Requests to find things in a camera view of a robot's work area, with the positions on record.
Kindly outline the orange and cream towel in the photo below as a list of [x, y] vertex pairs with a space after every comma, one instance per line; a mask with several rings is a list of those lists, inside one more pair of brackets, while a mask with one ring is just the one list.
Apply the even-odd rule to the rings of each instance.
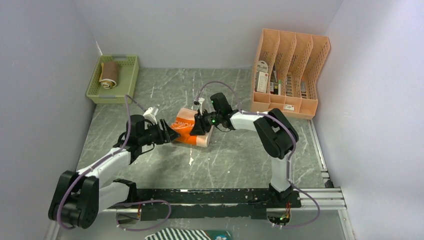
[[197, 112], [188, 108], [181, 108], [177, 113], [175, 121], [170, 127], [180, 134], [176, 141], [184, 144], [194, 145], [198, 147], [207, 148], [214, 130], [211, 128], [210, 132], [202, 135], [190, 135], [190, 131], [195, 124], [195, 114]]

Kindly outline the green perforated plastic basket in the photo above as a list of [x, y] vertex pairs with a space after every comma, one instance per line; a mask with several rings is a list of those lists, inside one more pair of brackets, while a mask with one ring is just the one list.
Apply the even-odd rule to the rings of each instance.
[[134, 96], [139, 66], [137, 55], [101, 55], [86, 96], [95, 104], [123, 104], [126, 95]]

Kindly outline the yellow brown bear towel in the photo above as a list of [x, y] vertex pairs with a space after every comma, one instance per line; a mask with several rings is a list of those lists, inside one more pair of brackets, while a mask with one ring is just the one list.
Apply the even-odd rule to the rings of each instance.
[[100, 64], [101, 73], [99, 83], [104, 89], [112, 89], [118, 85], [120, 66], [114, 60], [102, 62]]

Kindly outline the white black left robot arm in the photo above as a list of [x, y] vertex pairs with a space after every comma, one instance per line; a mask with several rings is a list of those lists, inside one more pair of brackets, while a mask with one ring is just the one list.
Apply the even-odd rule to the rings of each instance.
[[140, 114], [131, 115], [125, 131], [106, 155], [87, 167], [67, 170], [60, 175], [48, 218], [65, 229], [87, 229], [105, 209], [121, 204], [126, 208], [134, 207], [139, 200], [135, 182], [115, 179], [107, 186], [104, 184], [144, 154], [144, 146], [154, 148], [180, 136], [164, 119], [153, 123]]

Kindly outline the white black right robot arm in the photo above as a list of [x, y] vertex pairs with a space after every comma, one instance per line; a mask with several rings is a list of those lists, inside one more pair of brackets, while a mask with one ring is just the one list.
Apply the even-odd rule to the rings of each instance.
[[210, 101], [214, 108], [212, 112], [203, 109], [202, 99], [194, 100], [198, 110], [194, 115], [194, 125], [190, 135], [205, 135], [212, 127], [218, 126], [230, 131], [248, 130], [257, 133], [264, 150], [272, 158], [270, 202], [275, 207], [282, 207], [288, 202], [289, 195], [293, 191], [289, 180], [289, 159], [299, 139], [294, 127], [278, 108], [265, 112], [235, 110], [221, 92], [213, 94]]

